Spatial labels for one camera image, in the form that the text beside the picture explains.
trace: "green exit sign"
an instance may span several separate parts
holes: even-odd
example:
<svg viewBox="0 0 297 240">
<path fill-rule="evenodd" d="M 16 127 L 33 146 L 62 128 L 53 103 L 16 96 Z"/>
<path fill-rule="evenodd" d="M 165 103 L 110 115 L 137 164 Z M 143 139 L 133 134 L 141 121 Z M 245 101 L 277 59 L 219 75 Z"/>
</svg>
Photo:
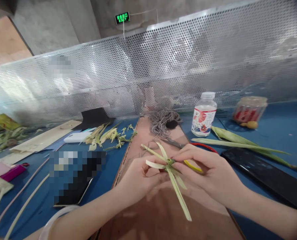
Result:
<svg viewBox="0 0 297 240">
<path fill-rule="evenodd" d="M 122 24 L 123 22 L 129 22 L 130 21 L 129 12 L 116 15 L 115 21 L 116 21 L 116 24 Z"/>
</svg>

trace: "perforated metal panel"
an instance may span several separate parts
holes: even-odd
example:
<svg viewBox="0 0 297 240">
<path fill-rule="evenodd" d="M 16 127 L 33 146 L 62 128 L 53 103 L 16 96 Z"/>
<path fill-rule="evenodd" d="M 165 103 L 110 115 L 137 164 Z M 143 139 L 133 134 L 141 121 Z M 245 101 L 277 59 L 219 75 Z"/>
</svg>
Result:
<svg viewBox="0 0 297 240">
<path fill-rule="evenodd" d="M 0 66 L 0 113 L 24 124 L 154 106 L 297 100 L 297 1 L 247 1 Z"/>
</svg>

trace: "small yellow fruit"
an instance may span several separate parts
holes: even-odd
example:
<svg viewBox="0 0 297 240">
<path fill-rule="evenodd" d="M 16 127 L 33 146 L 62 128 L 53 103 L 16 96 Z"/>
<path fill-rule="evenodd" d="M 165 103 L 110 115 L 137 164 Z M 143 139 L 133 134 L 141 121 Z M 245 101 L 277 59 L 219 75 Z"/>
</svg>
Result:
<svg viewBox="0 0 297 240">
<path fill-rule="evenodd" d="M 247 123 L 241 123 L 240 126 L 248 127 L 250 129 L 256 129 L 258 127 L 258 123 L 255 121 L 249 121 Z"/>
</svg>

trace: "scissors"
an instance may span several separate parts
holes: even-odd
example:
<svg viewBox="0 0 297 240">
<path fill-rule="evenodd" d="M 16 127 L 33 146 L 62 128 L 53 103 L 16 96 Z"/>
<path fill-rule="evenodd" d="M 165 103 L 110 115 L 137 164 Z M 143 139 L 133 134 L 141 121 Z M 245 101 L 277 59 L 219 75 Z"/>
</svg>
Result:
<svg viewBox="0 0 297 240">
<path fill-rule="evenodd" d="M 162 139 L 162 141 L 166 142 L 167 144 L 170 144 L 170 145 L 173 145 L 173 146 L 175 146 L 175 147 L 178 147 L 178 148 L 180 148 L 180 149 L 182 149 L 182 148 L 185 146 L 185 144 L 179 144 L 178 142 L 176 142 L 176 141 L 170 139 L 169 137 L 166 137 L 166 139 L 167 139 L 167 140 Z M 214 153 L 217 153 L 217 154 L 218 154 L 218 152 L 217 152 L 214 148 L 211 148 L 210 146 L 207 146 L 207 145 L 205 145 L 205 144 L 203 144 L 203 143 L 190 143 L 190 144 L 192 144 L 192 145 L 194 145 L 194 146 L 204 147 L 204 148 L 210 150 L 211 152 L 214 152 Z M 184 160 L 184 162 L 185 162 L 185 164 L 186 164 L 189 168 L 193 169 L 194 171 L 199 172 L 199 173 L 203 173 L 202 169 L 193 166 L 193 165 L 190 164 L 187 160 Z"/>
</svg>

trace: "black paper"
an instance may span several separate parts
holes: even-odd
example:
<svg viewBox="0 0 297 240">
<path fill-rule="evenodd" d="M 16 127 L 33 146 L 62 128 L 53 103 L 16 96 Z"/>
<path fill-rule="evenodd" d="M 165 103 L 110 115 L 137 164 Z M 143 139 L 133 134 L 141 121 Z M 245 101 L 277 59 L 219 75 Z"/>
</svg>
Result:
<svg viewBox="0 0 297 240">
<path fill-rule="evenodd" d="M 115 118 L 109 118 L 104 108 L 96 108 L 82 112 L 83 121 L 72 130 L 80 130 L 98 127 L 102 124 L 109 123 L 111 125 Z"/>
</svg>

